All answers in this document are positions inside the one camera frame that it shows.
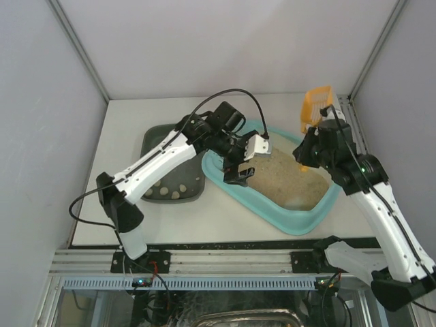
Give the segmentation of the orange litter scoop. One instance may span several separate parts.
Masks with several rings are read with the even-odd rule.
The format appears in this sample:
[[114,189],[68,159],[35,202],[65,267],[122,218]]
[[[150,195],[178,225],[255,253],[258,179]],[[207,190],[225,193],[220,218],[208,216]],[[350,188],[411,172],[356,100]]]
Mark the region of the orange litter scoop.
[[332,87],[330,85],[316,87],[305,93],[300,111],[300,131],[304,136],[310,128],[314,128],[313,137],[315,149],[320,146],[318,126],[322,122],[320,110],[333,104]]

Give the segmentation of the teal litter box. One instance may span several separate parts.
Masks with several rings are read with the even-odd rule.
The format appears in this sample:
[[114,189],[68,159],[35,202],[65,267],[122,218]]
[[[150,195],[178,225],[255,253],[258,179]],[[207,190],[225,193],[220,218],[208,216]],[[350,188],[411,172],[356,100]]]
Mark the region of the teal litter box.
[[[302,142],[302,136],[275,127],[268,128],[268,135],[273,148],[279,149],[294,158],[292,151]],[[323,176],[330,183],[330,188],[313,209],[309,211],[288,210],[276,205],[249,186],[241,187],[224,183],[222,164],[223,159],[212,151],[203,156],[202,169],[208,179],[250,211],[290,235],[307,234],[315,228],[330,212],[341,191],[341,188],[331,181],[327,171],[310,168],[308,170]]]

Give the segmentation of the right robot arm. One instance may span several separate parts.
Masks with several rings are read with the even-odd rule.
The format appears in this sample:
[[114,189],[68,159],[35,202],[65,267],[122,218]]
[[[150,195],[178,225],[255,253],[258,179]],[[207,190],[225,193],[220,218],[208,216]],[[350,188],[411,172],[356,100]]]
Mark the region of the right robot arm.
[[349,124],[327,119],[303,123],[301,130],[305,137],[293,152],[296,161],[329,173],[364,214],[384,254],[375,260],[329,236],[313,248],[317,270],[336,268],[352,274],[391,312],[435,290],[435,261],[406,222],[379,160],[357,152]]

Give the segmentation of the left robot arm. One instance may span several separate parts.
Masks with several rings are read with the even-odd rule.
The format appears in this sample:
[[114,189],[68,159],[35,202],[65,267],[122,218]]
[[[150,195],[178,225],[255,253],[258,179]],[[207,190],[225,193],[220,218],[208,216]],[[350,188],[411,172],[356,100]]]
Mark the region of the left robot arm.
[[235,136],[234,129],[244,116],[227,102],[213,112],[184,116],[174,129],[136,163],[110,176],[103,172],[97,179],[98,197],[114,229],[125,255],[138,259],[147,251],[142,231],[144,215],[136,203],[167,173],[204,151],[223,158],[224,181],[247,186],[255,170],[240,171],[241,164],[270,150],[267,138],[256,130]]

